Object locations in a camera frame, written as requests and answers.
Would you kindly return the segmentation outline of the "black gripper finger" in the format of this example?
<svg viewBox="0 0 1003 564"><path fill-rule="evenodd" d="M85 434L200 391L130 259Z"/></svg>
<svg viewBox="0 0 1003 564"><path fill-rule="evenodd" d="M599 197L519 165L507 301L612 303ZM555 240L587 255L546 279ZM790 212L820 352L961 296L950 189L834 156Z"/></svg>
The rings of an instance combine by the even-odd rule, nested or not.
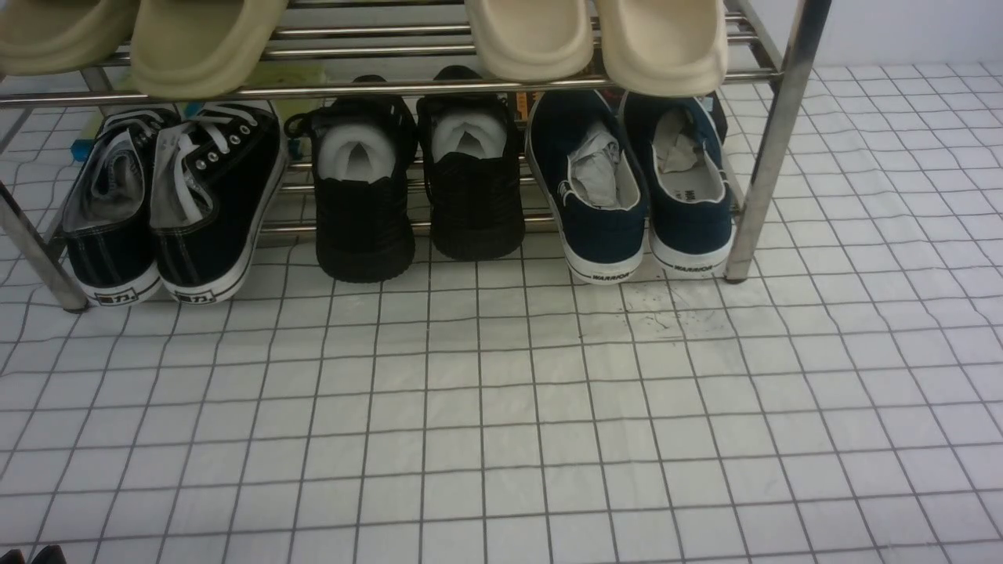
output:
<svg viewBox="0 0 1003 564"><path fill-rule="evenodd" d="M0 558L0 564L25 564L21 550L9 550Z"/></svg>

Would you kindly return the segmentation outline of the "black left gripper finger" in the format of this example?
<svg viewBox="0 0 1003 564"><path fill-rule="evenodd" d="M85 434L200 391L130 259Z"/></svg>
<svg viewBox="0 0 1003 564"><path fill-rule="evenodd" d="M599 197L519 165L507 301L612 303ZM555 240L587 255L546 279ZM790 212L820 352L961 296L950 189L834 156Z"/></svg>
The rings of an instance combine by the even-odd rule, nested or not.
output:
<svg viewBox="0 0 1003 564"><path fill-rule="evenodd" d="M58 545L46 545L32 558L30 564L66 564L66 557Z"/></svg>

